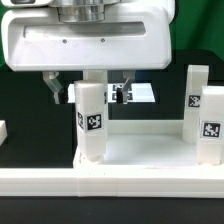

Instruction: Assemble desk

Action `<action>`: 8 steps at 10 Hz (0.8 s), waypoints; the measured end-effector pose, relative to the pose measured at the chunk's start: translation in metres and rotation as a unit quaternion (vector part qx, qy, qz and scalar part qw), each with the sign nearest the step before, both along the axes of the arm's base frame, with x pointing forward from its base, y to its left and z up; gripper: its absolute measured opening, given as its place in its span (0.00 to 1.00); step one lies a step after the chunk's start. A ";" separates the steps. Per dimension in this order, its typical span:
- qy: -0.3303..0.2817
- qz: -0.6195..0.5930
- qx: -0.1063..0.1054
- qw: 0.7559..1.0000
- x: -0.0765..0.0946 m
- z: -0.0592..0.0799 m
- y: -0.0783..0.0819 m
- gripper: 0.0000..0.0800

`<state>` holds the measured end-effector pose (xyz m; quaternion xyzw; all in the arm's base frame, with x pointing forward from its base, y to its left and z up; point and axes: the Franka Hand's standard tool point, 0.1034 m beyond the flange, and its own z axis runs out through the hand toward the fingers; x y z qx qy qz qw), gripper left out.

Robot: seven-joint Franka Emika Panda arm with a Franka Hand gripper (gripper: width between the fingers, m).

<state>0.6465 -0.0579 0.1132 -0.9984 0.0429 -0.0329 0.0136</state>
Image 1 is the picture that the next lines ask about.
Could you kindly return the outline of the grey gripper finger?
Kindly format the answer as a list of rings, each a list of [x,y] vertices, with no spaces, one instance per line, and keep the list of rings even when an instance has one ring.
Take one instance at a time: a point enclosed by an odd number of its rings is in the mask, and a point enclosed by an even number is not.
[[[118,104],[126,104],[128,100],[128,89],[135,80],[135,71],[126,70],[123,72],[123,77],[126,79],[124,85],[116,90],[116,102]]]
[[[56,104],[66,104],[68,102],[68,89],[59,81],[58,71],[43,71],[42,77],[46,85],[53,92]]]

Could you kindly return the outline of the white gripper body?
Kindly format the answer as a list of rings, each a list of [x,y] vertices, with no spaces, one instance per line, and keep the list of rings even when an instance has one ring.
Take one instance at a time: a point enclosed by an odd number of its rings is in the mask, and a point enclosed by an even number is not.
[[[163,69],[175,0],[1,0],[14,71]]]

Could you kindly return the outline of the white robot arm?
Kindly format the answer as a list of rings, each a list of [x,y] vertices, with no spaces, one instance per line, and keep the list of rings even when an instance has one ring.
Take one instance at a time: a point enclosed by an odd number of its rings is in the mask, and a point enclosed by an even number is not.
[[[59,71],[121,70],[126,103],[137,70],[166,68],[177,0],[0,0],[5,63],[41,71],[54,92]]]

